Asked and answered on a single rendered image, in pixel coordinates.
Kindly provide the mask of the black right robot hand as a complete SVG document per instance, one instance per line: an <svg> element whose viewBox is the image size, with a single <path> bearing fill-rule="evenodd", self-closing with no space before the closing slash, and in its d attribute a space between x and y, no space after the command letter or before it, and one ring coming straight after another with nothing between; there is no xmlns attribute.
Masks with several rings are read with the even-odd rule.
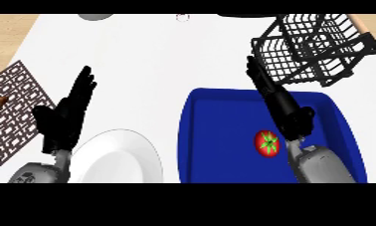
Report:
<svg viewBox="0 0 376 226"><path fill-rule="evenodd" d="M290 92L272 81L252 56L246 57L244 72L262 97L281 136L287 141L305 138L311 135L314 129L314 109L298 104Z"/></svg>

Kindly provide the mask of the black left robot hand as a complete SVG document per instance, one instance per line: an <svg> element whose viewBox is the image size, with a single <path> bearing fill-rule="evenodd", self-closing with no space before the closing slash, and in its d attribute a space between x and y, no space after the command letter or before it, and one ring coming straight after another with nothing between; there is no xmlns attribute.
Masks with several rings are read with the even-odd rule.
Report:
<svg viewBox="0 0 376 226"><path fill-rule="evenodd" d="M91 68L85 66L76 77L69 94L57 106L34 106L32 116L38 132L44 135L42 152L53 154L60 149L70 151L78 143L85 111L97 86Z"/></svg>

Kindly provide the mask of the red tomato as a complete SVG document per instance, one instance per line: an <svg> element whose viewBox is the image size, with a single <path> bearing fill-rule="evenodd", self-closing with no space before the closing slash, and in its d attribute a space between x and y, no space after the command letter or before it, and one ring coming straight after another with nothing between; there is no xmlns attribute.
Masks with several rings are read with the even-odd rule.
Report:
<svg viewBox="0 0 376 226"><path fill-rule="evenodd" d="M264 157L274 157L278 154L278 137L271 130L261 130L253 136L253 147Z"/></svg>

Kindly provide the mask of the blue tray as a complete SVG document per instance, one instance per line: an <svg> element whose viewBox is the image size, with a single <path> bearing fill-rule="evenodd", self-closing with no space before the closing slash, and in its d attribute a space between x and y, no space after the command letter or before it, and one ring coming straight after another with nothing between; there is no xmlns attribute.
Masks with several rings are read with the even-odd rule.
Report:
<svg viewBox="0 0 376 226"><path fill-rule="evenodd" d="M333 150L354 180L367 181L365 167L349 124L331 98L314 92L292 94L315 112L312 134L302 144ZM286 147L272 157L253 145L259 131L278 133L255 90L196 89L187 96L178 134L183 183L293 183Z"/></svg>

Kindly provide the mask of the brown patterned placemat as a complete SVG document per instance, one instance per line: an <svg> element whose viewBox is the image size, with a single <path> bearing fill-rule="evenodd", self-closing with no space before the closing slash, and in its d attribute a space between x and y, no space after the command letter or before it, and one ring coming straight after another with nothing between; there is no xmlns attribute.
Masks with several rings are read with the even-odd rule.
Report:
<svg viewBox="0 0 376 226"><path fill-rule="evenodd" d="M23 63L16 61L0 72L0 166L38 134L34 106L56 107Z"/></svg>

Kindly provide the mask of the white plate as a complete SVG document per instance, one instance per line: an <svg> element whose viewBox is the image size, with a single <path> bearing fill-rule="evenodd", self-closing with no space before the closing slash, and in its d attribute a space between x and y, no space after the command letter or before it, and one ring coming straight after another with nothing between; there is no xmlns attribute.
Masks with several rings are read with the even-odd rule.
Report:
<svg viewBox="0 0 376 226"><path fill-rule="evenodd" d="M163 167L146 137L129 129L97 134L76 149L70 183L160 183Z"/></svg>

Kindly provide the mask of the grey round object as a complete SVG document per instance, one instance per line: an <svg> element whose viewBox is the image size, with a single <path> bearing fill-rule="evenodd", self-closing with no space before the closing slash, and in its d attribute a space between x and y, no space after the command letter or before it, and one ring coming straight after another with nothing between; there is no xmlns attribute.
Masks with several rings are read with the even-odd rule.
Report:
<svg viewBox="0 0 376 226"><path fill-rule="evenodd" d="M87 21L101 21L113 16L113 14L78 14L81 19Z"/></svg>

